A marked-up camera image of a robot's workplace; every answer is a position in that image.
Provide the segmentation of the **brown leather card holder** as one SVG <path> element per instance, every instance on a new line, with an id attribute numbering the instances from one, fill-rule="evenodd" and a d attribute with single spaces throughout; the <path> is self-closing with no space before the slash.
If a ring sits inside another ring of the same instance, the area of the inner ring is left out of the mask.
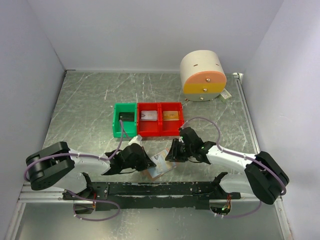
<path id="1" fill-rule="evenodd" d="M 162 175 L 166 174 L 167 172 L 171 171 L 177 166 L 175 162 L 166 161 L 166 166 L 163 167 L 152 167 L 147 170 L 144 170 L 142 173 L 147 176 L 150 180 L 154 181 L 157 178 L 161 177 Z"/>

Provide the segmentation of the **red plastic bin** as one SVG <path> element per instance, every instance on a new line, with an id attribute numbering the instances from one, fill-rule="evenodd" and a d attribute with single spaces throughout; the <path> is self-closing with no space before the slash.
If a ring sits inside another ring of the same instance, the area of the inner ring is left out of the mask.
<path id="1" fill-rule="evenodd" d="M 179 136 L 180 127 L 184 124 L 183 107 L 180 102 L 160 102 L 160 135 L 165 137 Z M 174 113 L 174 118 L 169 119 L 168 112 Z"/>
<path id="2" fill-rule="evenodd" d="M 142 137 L 161 135 L 160 104 L 158 102 L 137 103 L 137 133 Z"/>

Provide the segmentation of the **green plastic bin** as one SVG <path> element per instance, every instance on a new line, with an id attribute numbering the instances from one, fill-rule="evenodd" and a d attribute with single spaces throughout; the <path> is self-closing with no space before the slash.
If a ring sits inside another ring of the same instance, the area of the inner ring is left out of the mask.
<path id="1" fill-rule="evenodd" d="M 121 137 L 122 121 L 124 131 L 129 137 L 137 135 L 137 103 L 115 103 L 113 111 L 112 131 L 114 138 Z"/>

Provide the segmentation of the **white round drawer cabinet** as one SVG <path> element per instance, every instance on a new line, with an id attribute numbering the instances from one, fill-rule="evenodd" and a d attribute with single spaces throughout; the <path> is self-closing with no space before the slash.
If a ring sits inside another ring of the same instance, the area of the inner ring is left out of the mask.
<path id="1" fill-rule="evenodd" d="M 227 77 L 218 55 L 195 50 L 183 57 L 179 67 L 182 92 L 193 102 L 210 101 L 225 89 Z"/>

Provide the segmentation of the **white diamond print card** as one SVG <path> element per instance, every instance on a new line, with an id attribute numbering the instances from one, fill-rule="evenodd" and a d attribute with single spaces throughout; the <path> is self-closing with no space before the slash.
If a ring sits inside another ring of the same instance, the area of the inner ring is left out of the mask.
<path id="1" fill-rule="evenodd" d="M 151 160 L 156 164 L 158 168 L 166 166 L 166 156 L 168 155 L 168 151 L 166 149 L 160 151 L 151 157 Z"/>

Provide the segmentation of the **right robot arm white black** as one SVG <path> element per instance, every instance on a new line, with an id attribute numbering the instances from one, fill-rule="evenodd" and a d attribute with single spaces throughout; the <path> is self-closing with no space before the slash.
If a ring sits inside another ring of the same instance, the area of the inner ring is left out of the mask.
<path id="1" fill-rule="evenodd" d="M 258 154 L 242 153 L 203 141 L 191 128 L 180 129 L 180 138 L 172 140 L 165 160 L 184 163 L 195 158 L 200 163 L 221 165 L 235 170 L 237 176 L 223 176 L 222 181 L 212 186 L 212 193 L 223 199 L 231 192 L 255 195 L 265 204 L 272 205 L 285 194 L 289 177 L 274 158 L 265 151 Z"/>

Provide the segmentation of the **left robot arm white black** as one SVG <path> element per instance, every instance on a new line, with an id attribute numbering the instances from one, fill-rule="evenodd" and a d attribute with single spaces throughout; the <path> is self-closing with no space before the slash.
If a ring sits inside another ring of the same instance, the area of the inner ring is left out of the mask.
<path id="1" fill-rule="evenodd" d="M 56 187 L 71 191 L 83 200 L 93 195 L 90 178 L 93 174 L 112 176 L 126 169 L 141 172 L 156 166 L 136 142 L 124 149 L 116 148 L 103 155 L 93 155 L 77 152 L 60 141 L 30 155 L 25 162 L 24 178 L 33 191 Z"/>

